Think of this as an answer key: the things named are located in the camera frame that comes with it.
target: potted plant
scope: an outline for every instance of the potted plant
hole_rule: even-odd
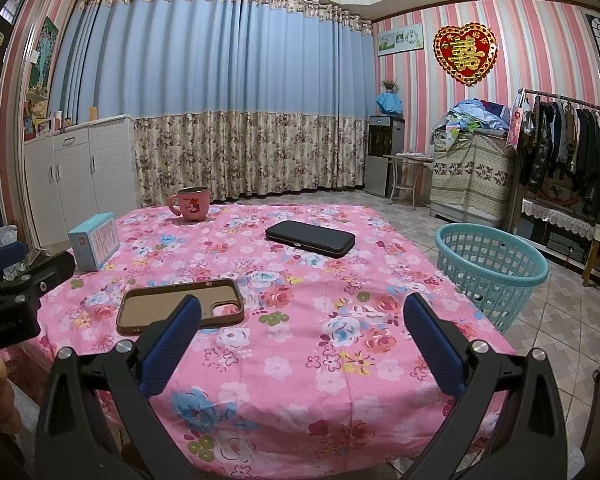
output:
[[[384,89],[388,94],[395,94],[400,90],[400,85],[398,85],[398,82],[395,79],[384,79],[384,81],[382,81],[382,86],[384,86]]]

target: blue curtain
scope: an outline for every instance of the blue curtain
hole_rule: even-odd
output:
[[[371,35],[250,0],[133,0],[77,7],[50,110],[74,123],[206,111],[366,120],[376,107]]]

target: metal screw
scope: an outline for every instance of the metal screw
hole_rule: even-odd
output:
[[[486,354],[489,351],[489,344],[486,341],[476,339],[471,343],[471,348],[477,354]]]
[[[531,355],[536,361],[544,361],[546,359],[546,354],[544,353],[544,350],[541,350],[539,348],[534,348],[531,351]]]
[[[116,352],[121,354],[126,354],[127,352],[131,352],[131,349],[134,347],[134,342],[129,339],[123,339],[122,341],[118,341],[116,344]]]
[[[58,358],[59,359],[68,359],[71,357],[71,354],[74,353],[74,350],[70,346],[63,346],[58,350]]]

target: brown phone case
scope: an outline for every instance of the brown phone case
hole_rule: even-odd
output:
[[[122,298],[116,329],[120,335],[139,335],[154,321],[167,319],[182,298],[191,294],[200,300],[200,327],[229,326],[244,320],[244,302],[234,280],[179,283],[128,290]],[[235,305],[237,312],[214,317],[214,308]]]

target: black phone case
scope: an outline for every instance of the black phone case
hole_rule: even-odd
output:
[[[267,240],[312,253],[341,258],[356,244],[356,235],[318,225],[285,220],[265,231]]]

